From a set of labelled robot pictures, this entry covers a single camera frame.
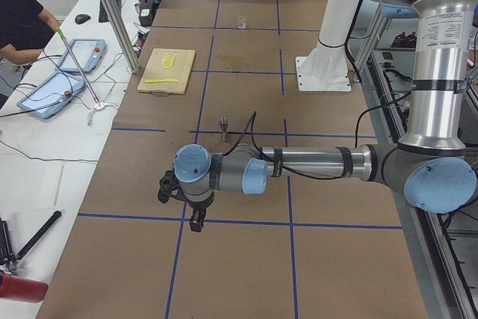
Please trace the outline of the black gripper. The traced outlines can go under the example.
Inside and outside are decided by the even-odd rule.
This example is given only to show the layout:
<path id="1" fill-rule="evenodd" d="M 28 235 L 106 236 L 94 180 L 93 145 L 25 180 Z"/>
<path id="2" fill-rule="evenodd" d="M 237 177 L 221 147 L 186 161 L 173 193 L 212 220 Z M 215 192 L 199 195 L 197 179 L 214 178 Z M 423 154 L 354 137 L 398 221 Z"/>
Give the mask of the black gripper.
<path id="1" fill-rule="evenodd" d="M 186 202 L 193 210 L 190 218 L 190 230 L 192 232 L 202 232 L 207 208 L 214 201 L 214 192 L 207 192 L 205 198 L 201 199 L 200 201 L 193 201 L 192 199 L 189 199 L 183 191 L 180 191 L 180 194 L 181 199 Z"/>

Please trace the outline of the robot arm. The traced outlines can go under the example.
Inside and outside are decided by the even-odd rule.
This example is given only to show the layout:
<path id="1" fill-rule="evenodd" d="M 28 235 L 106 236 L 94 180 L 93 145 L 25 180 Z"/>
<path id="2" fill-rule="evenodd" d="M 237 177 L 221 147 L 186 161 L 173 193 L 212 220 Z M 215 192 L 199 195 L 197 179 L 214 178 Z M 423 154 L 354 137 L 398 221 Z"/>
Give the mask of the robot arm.
<path id="1" fill-rule="evenodd" d="M 383 184 L 430 213 L 444 214 L 468 203 L 477 189 L 477 176 L 464 159 L 458 127 L 477 0 L 382 1 L 411 7 L 419 18 L 409 121 L 397 143 L 353 148 L 236 143 L 223 154 L 189 144 L 177 151 L 173 168 L 161 179 L 158 199 L 187 203 L 195 232 L 202 230 L 216 192 L 261 194 L 269 177 L 283 175 L 316 180 L 357 177 Z"/>

